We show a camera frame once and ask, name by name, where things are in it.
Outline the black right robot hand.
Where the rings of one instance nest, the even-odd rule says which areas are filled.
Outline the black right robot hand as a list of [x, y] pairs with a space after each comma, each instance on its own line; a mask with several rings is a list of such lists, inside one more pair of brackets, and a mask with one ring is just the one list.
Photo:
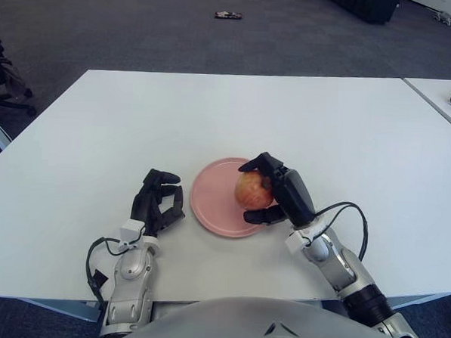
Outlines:
[[259, 154], [238, 169], [240, 172], [258, 170], [271, 182], [271, 193], [276, 205], [258, 210], [246, 210], [243, 218], [253, 225], [273, 225], [289, 220], [302, 228], [316, 218], [313, 202], [298, 172], [283, 165], [268, 152]]

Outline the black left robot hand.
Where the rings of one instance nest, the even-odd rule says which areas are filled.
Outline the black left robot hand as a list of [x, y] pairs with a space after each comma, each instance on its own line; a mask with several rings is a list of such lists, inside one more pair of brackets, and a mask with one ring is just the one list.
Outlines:
[[[135, 195], [130, 219], [143, 222], [144, 235], [158, 237], [161, 230], [182, 220], [184, 192], [179, 185], [181, 179], [178, 175], [151, 169], [142, 187]], [[173, 197], [173, 205], [161, 212], [160, 204], [165, 197]]]

